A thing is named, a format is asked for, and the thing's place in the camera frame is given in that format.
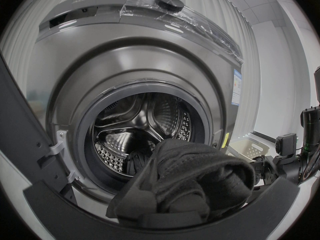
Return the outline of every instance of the washing machine drum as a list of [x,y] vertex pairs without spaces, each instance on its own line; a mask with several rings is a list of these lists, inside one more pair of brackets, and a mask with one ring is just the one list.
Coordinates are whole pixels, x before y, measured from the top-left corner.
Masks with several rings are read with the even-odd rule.
[[230,140],[240,49],[182,2],[67,0],[39,30],[27,99],[82,191],[112,198],[164,139]]

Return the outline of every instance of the black dial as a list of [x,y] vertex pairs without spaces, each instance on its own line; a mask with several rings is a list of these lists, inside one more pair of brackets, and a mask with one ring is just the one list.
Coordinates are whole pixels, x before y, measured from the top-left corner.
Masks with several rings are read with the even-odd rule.
[[180,0],[155,0],[156,4],[163,9],[172,12],[179,12],[183,9],[184,3]]

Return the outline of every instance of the washing machine top panel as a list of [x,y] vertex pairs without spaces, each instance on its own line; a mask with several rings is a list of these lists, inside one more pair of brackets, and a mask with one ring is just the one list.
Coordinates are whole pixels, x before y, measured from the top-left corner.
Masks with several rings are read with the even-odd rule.
[[217,24],[184,6],[172,11],[158,0],[66,0],[39,26],[38,41],[59,31],[87,24],[125,23],[173,32],[242,64],[238,44]]

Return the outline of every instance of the washing machine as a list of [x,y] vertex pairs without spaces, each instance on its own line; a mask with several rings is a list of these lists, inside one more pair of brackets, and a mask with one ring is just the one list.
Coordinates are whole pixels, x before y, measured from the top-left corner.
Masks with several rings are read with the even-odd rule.
[[[211,239],[214,232],[224,239],[231,225],[242,228],[244,239],[253,234],[247,227],[262,214],[239,218],[261,206],[273,213],[271,195],[293,202],[294,186],[279,179],[237,216],[191,229],[126,228],[105,216],[108,203],[162,140],[226,151],[243,62],[225,31],[180,0],[66,0],[55,6],[39,25],[25,76],[27,102],[12,89],[9,72],[2,77],[6,115],[17,119],[3,122],[3,129],[8,135],[25,129],[19,141],[26,145],[3,139],[2,152],[30,181],[23,195],[36,223],[57,239]],[[4,95],[6,88],[13,91]],[[129,158],[137,150],[144,157],[133,166]],[[268,236],[289,208],[290,202],[255,233]]]
[[136,150],[167,138],[222,148],[242,61],[179,0],[67,0],[39,26],[26,96],[52,140],[66,140],[68,181],[110,201],[137,171],[126,160]]

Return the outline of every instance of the plastic protective film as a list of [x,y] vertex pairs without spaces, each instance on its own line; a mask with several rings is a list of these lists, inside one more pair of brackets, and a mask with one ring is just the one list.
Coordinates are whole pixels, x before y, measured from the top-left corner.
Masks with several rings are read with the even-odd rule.
[[121,16],[152,17],[167,22],[214,42],[240,64],[244,62],[240,47],[222,28],[186,6],[180,12],[171,12],[158,6],[155,0],[127,0],[120,10]]

